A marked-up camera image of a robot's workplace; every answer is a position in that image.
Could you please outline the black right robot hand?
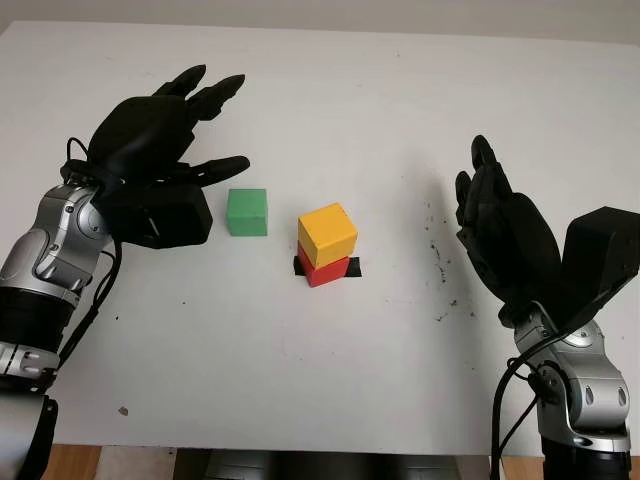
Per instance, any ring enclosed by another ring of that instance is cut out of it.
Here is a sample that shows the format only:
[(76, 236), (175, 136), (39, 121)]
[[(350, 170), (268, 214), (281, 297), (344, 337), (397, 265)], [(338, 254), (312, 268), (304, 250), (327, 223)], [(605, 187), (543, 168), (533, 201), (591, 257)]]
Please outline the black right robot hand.
[(457, 238), (483, 284), (503, 302), (499, 319), (515, 328), (560, 272), (555, 237), (533, 201), (512, 189), (488, 140), (471, 143), (474, 172), (456, 176)]

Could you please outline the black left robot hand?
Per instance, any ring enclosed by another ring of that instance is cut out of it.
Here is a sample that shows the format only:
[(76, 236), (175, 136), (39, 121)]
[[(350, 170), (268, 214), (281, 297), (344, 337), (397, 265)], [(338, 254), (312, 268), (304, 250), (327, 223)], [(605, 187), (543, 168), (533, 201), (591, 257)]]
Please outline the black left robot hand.
[(243, 74), (233, 75), (197, 90), (205, 73), (204, 65), (191, 67), (151, 95), (122, 101), (99, 125), (89, 142), (87, 163), (105, 191), (159, 184), (204, 187), (249, 168), (244, 156), (194, 167), (181, 161), (195, 139), (196, 125), (216, 118), (245, 82)]

